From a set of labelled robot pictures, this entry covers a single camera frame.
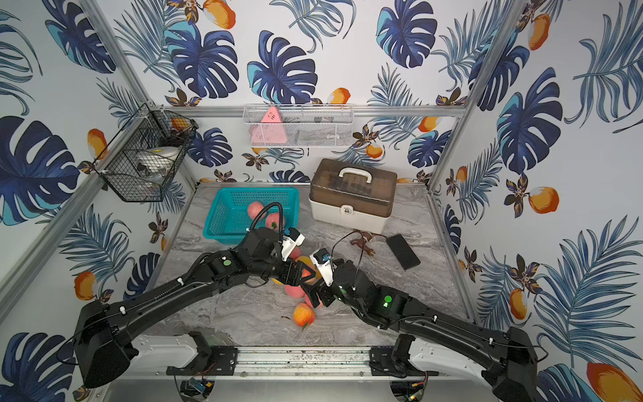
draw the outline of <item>gray marble surface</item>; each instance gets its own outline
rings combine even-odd
[[[167,260],[161,267],[157,284],[183,274],[204,251],[217,251],[226,246],[203,237],[203,226],[212,201],[220,186],[201,185],[186,213]],[[302,255],[332,245],[351,229],[315,221],[308,201],[309,187],[300,191],[298,229],[306,236]],[[392,286],[418,298],[421,302],[447,314],[466,319],[464,306],[451,278],[451,273],[431,221],[424,186],[398,186],[393,213],[386,224],[385,235],[402,233],[421,261],[408,271],[400,267],[383,238],[368,244],[375,257],[364,254],[361,270],[374,282]],[[335,256],[359,259],[360,249],[349,239],[335,248]],[[357,346],[393,345],[397,333],[382,331],[364,324],[341,302],[315,310],[316,320],[304,331],[288,318],[302,300],[286,295],[283,286],[270,281],[258,289],[237,286],[220,295],[192,304],[150,328],[147,333],[173,335],[201,331],[215,345],[307,345]]]

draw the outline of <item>black wire basket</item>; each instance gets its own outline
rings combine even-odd
[[[132,117],[123,126],[137,124],[134,133],[98,173],[126,203],[160,202],[199,126],[174,112],[151,111],[147,105],[142,105],[135,117],[139,119]],[[108,148],[109,144],[96,160],[102,159]]]

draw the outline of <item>black smartphone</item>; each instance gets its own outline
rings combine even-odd
[[[391,248],[395,258],[397,258],[404,270],[420,265],[420,260],[417,258],[406,240],[404,240],[402,235],[391,236],[386,239],[386,243]]]

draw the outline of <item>teal plastic basket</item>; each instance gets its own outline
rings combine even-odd
[[[296,228],[299,221],[299,190],[287,188],[222,188],[214,198],[210,213],[203,228],[206,239],[214,239],[223,244],[238,244],[246,235],[252,219],[248,216],[248,206],[254,201],[263,205],[277,202],[284,208],[285,227]],[[269,214],[279,212],[277,207],[270,208]],[[262,219],[257,228],[266,225]]]

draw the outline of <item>storage box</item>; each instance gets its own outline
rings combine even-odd
[[[393,172],[324,159],[311,182],[312,217],[382,233],[393,210],[396,184]]]

